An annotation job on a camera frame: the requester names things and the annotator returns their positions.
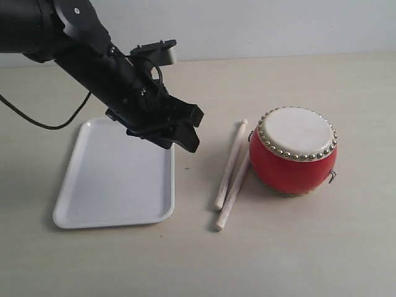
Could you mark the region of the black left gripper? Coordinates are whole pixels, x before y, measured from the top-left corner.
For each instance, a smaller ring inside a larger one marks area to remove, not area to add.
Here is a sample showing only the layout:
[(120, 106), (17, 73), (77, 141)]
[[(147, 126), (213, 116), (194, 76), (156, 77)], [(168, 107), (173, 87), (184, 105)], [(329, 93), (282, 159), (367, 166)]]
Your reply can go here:
[[(195, 127), (200, 126), (204, 112), (196, 104), (169, 96), (159, 67), (126, 67), (114, 78), (112, 91), (105, 114), (122, 124), (127, 135), (156, 142), (163, 149), (177, 144), (189, 153), (197, 151), (200, 140)], [(170, 119), (180, 124), (170, 126)]]

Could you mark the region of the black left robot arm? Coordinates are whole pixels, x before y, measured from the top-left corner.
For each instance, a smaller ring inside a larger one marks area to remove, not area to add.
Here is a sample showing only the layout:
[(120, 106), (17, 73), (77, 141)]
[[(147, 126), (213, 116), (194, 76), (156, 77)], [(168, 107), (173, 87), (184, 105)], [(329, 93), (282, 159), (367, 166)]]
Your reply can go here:
[(169, 149), (177, 144), (194, 153), (204, 112), (167, 91), (153, 70), (173, 64), (175, 40), (139, 45), (122, 53), (90, 1), (2, 1), (1, 52), (55, 62), (129, 136)]

